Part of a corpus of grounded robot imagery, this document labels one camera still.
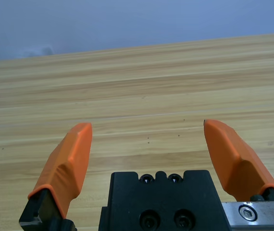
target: wooden table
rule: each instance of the wooden table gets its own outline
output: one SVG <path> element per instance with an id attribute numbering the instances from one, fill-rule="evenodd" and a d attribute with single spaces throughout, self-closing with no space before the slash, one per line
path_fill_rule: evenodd
<path id="1" fill-rule="evenodd" d="M 203 120 L 232 126 L 274 176 L 274 35 L 0 62 L 0 231 L 79 122 L 93 125 L 86 180 L 68 218 L 97 231 L 111 173 L 207 169 Z"/>

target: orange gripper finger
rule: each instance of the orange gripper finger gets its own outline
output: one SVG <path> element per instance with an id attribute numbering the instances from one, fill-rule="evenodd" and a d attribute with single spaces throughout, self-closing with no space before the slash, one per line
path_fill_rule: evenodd
<path id="1" fill-rule="evenodd" d="M 237 133 L 217 120 L 204 121 L 204 135 L 223 189 L 237 201 L 249 201 L 274 188 L 274 178 Z"/>
<path id="2" fill-rule="evenodd" d="M 30 198 L 42 189 L 49 189 L 63 218 L 70 202 L 82 189 L 92 141 L 91 124 L 73 127 L 50 154 Z"/>

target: light wood tabletop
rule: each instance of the light wood tabletop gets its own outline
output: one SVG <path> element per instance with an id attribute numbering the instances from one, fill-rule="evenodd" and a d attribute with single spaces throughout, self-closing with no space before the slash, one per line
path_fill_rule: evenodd
<path id="1" fill-rule="evenodd" d="M 213 169 L 203 120 L 233 127 L 274 176 L 274 35 L 0 62 L 0 231 L 18 219 L 49 154 L 91 122 L 83 190 L 68 218 L 97 231 L 110 176 Z"/>

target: gray wall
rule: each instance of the gray wall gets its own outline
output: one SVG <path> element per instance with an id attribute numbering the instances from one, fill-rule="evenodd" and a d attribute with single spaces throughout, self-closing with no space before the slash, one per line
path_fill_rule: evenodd
<path id="1" fill-rule="evenodd" d="M 0 59 L 274 33 L 274 0 L 0 0 Z"/>

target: silver metal plate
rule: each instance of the silver metal plate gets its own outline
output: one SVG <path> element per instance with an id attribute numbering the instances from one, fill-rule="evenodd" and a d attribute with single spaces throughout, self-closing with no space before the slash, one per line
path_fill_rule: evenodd
<path id="1" fill-rule="evenodd" d="M 274 230 L 274 201 L 223 202 L 222 205 L 232 230 Z M 243 213 L 240 214 L 243 206 L 249 207 L 256 213 L 255 221 L 249 221 L 245 219 Z"/>

